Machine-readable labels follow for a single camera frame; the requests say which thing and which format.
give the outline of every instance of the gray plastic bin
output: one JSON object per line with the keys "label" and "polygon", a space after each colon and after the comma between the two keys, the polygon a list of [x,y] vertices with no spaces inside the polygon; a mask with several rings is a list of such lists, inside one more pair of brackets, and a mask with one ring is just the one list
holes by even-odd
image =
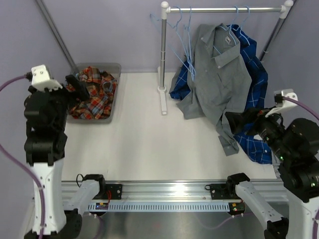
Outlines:
{"label": "gray plastic bin", "polygon": [[[77,64],[76,66],[78,67],[79,71],[82,71],[89,66],[97,67],[100,71],[107,71],[108,73],[110,73],[118,81],[118,84],[120,83],[122,67],[118,63],[80,63],[80,64]],[[77,70],[72,69],[71,74],[75,75],[76,73],[77,73]],[[110,123],[114,115],[118,88],[119,87],[115,89],[111,114],[110,114],[110,117],[108,117],[107,119],[75,119],[73,118],[73,116],[68,115],[67,121],[69,123]]]}

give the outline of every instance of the purple wall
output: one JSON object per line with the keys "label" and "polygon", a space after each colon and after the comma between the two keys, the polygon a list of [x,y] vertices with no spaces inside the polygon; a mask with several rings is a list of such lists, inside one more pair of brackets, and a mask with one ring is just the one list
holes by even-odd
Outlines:
{"label": "purple wall", "polygon": [[[292,9],[265,58],[269,73],[266,106],[274,105],[273,91],[292,88],[300,102],[319,113],[319,28],[315,27],[318,12],[319,1],[299,0]],[[308,112],[296,107],[284,114],[285,125],[300,117],[317,122]]]}
{"label": "purple wall", "polygon": [[[32,0],[0,0],[0,84],[46,64],[56,79],[70,71]],[[0,93],[0,143],[25,162],[23,102],[29,83],[22,80]],[[0,235],[17,239],[33,196],[32,180],[0,154]]]}
{"label": "purple wall", "polygon": [[[284,0],[168,0],[179,7],[280,6]],[[161,0],[45,0],[65,44],[76,63],[118,62],[124,72],[155,72],[160,65],[160,34],[150,21],[150,13],[160,17]],[[241,23],[248,13],[240,13]],[[182,24],[189,14],[183,15]],[[200,23],[231,23],[235,13],[194,13],[191,28]],[[273,30],[278,13],[251,13],[244,31],[256,39],[258,51],[263,49]],[[177,13],[168,21],[176,22]],[[172,30],[167,41],[183,56],[181,44]],[[180,63],[167,49],[167,71]]]}

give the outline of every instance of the gray shirt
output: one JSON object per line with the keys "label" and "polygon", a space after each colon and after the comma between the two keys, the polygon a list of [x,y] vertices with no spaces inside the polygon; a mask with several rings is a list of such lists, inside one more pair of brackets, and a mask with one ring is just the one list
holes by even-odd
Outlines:
{"label": "gray shirt", "polygon": [[239,148],[224,113],[244,111],[251,77],[240,55],[239,40],[219,26],[202,24],[198,27],[192,42],[195,79],[193,82],[188,73],[191,92],[177,106],[185,119],[206,116],[216,126],[226,155],[231,155]]}

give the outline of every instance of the blue hanger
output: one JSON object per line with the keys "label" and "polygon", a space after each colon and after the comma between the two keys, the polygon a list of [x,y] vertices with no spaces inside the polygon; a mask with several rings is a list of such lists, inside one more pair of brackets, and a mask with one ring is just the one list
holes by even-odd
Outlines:
{"label": "blue hanger", "polygon": [[244,37],[245,40],[247,41],[248,45],[250,46],[250,42],[249,42],[248,38],[242,33],[242,29],[244,27],[244,24],[245,24],[246,20],[250,17],[250,8],[247,5],[245,5],[245,7],[247,7],[247,9],[248,9],[248,16],[241,23],[240,27],[238,27],[237,29],[234,29],[234,31],[238,31],[238,29],[240,29],[240,31],[239,31],[240,36]]}
{"label": "blue hanger", "polygon": [[236,21],[236,19],[238,18],[238,15],[239,15],[239,9],[238,9],[238,6],[233,6],[233,7],[235,7],[236,8],[236,10],[237,10],[237,13],[236,13],[236,17],[234,18],[234,20],[231,22],[231,24],[229,25],[229,34],[230,34],[230,31],[231,31],[231,29],[232,29],[232,26],[233,26],[233,24],[234,24],[234,22]]}
{"label": "blue hanger", "polygon": [[234,40],[234,42],[235,42],[235,46],[236,46],[236,45],[237,45],[236,40],[235,40],[235,38],[233,37],[233,35],[230,33],[230,32],[231,32],[231,29],[232,29],[232,25],[233,25],[234,21],[237,19],[238,14],[239,14],[239,9],[238,9],[238,7],[237,7],[237,6],[234,6],[234,7],[237,9],[237,15],[236,15],[235,19],[232,21],[232,23],[229,25],[229,27],[228,27],[228,28],[225,28],[225,27],[223,27],[223,26],[219,26],[218,28],[222,28],[222,29],[224,29],[225,31],[228,31],[228,30],[229,30],[229,35],[231,36],[231,38],[233,38],[233,40]]}
{"label": "blue hanger", "polygon": [[[195,68],[194,66],[192,65],[191,63],[191,49],[190,49],[190,35],[189,35],[189,31],[190,31],[190,20],[191,20],[191,8],[190,8],[190,15],[189,15],[189,21],[188,21],[188,26],[187,27],[184,27],[184,29],[187,29],[187,32],[188,32],[188,43],[189,43],[189,52],[188,52],[188,47],[185,47],[184,43],[183,43],[183,40],[180,36],[180,34],[178,33],[178,24],[179,22],[182,20],[182,11],[181,9],[178,7],[178,6],[174,6],[176,8],[179,9],[179,12],[180,12],[180,19],[176,22],[175,25],[172,25],[171,23],[169,23],[167,21],[167,24],[172,28],[172,29],[175,29],[176,31],[176,34],[178,35],[180,41],[181,41],[181,44],[183,46],[183,49],[184,49],[184,52],[186,54],[186,57],[187,57],[187,62],[189,63],[189,67],[187,67],[185,64],[184,64],[184,61],[178,56],[178,54],[176,53],[176,51],[173,49],[173,47],[167,42],[167,45],[169,46],[169,48],[173,51],[173,53],[175,54],[175,56],[180,60],[180,62],[187,68],[188,71],[190,71],[190,74],[191,74],[191,78],[192,80],[194,81],[194,77],[195,77],[195,74],[196,74],[196,71],[195,71]],[[158,28],[155,24],[155,22],[153,21],[153,18],[156,20],[156,21],[161,21],[161,19],[159,19],[158,17],[156,17],[153,13],[150,14],[150,18],[151,18],[151,21],[152,23],[154,24],[156,30],[160,33],[160,28]]]}

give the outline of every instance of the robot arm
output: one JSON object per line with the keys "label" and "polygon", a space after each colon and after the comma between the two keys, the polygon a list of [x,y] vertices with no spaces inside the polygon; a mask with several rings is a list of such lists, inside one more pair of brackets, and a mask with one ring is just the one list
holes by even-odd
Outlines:
{"label": "robot arm", "polygon": [[[84,101],[90,97],[86,87],[74,76],[67,76],[66,80],[75,92],[68,92],[62,84],[52,79],[44,65],[32,68],[31,95],[24,102],[24,116],[27,119],[24,150],[27,163],[42,182],[42,187],[34,184],[35,218],[32,230],[25,235],[25,239],[38,238],[42,229],[40,219],[44,213],[45,238],[78,237],[85,209],[94,197],[106,191],[102,175],[86,175],[79,191],[63,206],[61,176],[67,140],[64,133],[67,112],[78,99]],[[39,190],[44,192],[45,205],[41,204]]]}
{"label": "robot arm", "polygon": [[229,176],[226,188],[229,195],[241,198],[261,223],[266,239],[311,239],[319,237],[314,230],[318,223],[319,162],[315,155],[319,149],[319,127],[308,119],[295,119],[287,129],[275,116],[295,105],[283,100],[297,95],[292,90],[275,92],[278,108],[248,109],[242,114],[226,113],[233,133],[241,132],[247,123],[253,123],[247,135],[258,134],[281,160],[280,177],[287,189],[289,217],[277,213],[256,192],[245,174]]}

